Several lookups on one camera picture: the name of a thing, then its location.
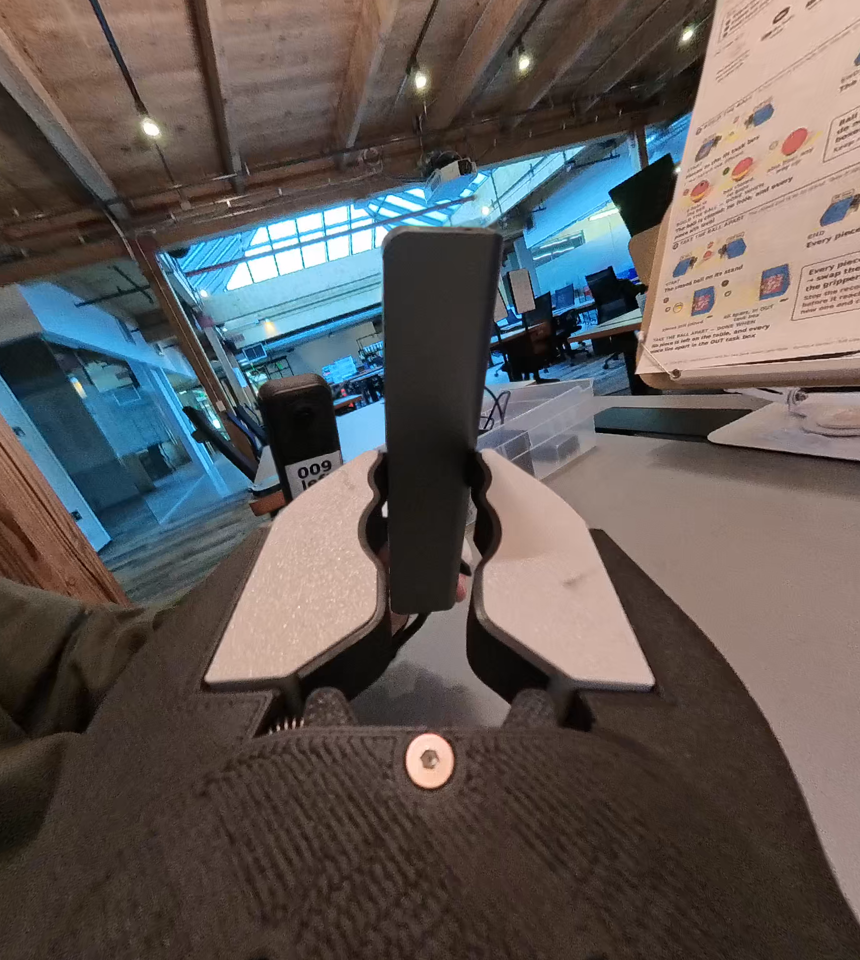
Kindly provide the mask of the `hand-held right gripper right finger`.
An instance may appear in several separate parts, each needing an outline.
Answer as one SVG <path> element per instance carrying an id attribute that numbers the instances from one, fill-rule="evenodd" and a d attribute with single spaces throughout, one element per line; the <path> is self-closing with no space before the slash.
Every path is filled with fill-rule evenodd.
<path id="1" fill-rule="evenodd" d="M 654 672 L 590 528 L 494 450 L 476 456 L 467 661 L 506 703 L 542 690 L 557 714 L 589 691 L 650 693 Z"/>

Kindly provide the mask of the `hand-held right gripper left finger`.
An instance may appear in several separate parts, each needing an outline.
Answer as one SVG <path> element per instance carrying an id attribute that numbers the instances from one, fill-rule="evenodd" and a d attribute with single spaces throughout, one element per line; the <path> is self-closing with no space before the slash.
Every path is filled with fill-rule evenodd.
<path id="1" fill-rule="evenodd" d="M 353 699 L 389 665 L 379 547 L 384 453 L 366 451 L 299 494 L 270 525 L 203 675 L 217 693 L 269 691 L 301 714 L 309 694 Z"/>

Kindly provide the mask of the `dark grey USB hub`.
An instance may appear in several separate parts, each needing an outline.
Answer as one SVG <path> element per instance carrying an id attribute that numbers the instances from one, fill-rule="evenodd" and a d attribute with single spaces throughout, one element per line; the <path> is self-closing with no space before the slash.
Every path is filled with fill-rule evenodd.
<path id="1" fill-rule="evenodd" d="M 503 240 L 407 226 L 381 246 L 388 593 L 400 615 L 456 603 Z"/>

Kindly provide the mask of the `clear plastic bin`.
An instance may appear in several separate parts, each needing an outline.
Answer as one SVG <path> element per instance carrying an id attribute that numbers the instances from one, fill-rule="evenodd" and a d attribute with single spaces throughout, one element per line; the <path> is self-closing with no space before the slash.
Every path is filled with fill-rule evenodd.
<path id="1" fill-rule="evenodd" d="M 591 378 L 484 387 L 477 450 L 546 482 L 596 445 Z"/>

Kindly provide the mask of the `grey desk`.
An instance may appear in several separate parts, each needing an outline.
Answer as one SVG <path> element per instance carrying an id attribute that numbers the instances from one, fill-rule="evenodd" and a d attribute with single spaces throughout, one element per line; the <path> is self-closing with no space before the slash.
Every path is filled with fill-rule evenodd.
<path id="1" fill-rule="evenodd" d="M 548 485 L 738 673 L 860 920 L 860 462 L 603 434 Z"/>

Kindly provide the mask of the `black flat pad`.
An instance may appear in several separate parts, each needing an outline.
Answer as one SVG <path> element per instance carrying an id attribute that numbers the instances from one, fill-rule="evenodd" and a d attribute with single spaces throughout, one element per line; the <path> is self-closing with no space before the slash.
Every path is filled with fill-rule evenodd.
<path id="1" fill-rule="evenodd" d="M 597 434 L 707 442 L 718 429 L 769 403 L 737 393 L 610 395 L 598 398 Z"/>

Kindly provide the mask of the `white stand base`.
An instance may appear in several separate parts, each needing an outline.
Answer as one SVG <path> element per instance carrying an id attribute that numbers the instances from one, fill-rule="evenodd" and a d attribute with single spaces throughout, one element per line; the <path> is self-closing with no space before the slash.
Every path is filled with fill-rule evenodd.
<path id="1" fill-rule="evenodd" d="M 860 463 L 860 391 L 785 391 L 708 438 L 717 446 Z"/>

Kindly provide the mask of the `ceiling projector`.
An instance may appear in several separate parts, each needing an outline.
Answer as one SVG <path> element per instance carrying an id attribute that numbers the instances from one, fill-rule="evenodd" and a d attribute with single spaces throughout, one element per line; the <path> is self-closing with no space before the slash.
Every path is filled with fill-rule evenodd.
<path id="1" fill-rule="evenodd" d="M 477 176 L 477 164 L 452 150 L 431 154 L 426 162 L 424 196 L 431 205 L 459 198 Z"/>

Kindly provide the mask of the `black office chair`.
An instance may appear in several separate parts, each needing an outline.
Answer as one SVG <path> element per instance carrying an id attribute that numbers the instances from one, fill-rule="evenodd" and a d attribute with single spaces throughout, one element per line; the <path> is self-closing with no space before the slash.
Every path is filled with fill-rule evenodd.
<path id="1" fill-rule="evenodd" d="M 598 327 L 617 321 L 639 309 L 637 287 L 629 280 L 618 278 L 613 267 L 589 273 L 585 280 L 596 310 Z M 636 331 L 599 338 L 592 343 L 593 354 L 604 358 L 605 368 L 620 356 L 626 363 L 628 374 L 636 370 Z"/>

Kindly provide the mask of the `black monitor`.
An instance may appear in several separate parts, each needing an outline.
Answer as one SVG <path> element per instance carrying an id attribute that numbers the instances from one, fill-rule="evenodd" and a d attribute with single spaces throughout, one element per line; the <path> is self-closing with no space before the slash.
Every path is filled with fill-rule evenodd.
<path id="1" fill-rule="evenodd" d="M 666 153 L 608 191 L 630 237 L 657 227 L 671 206 L 678 164 Z"/>

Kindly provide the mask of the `printed instruction sheet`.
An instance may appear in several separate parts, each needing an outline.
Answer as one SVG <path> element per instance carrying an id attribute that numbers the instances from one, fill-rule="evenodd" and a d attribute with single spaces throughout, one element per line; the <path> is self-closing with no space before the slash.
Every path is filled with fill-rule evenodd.
<path id="1" fill-rule="evenodd" d="M 643 370 L 860 354 L 860 2 L 717 2 Z"/>

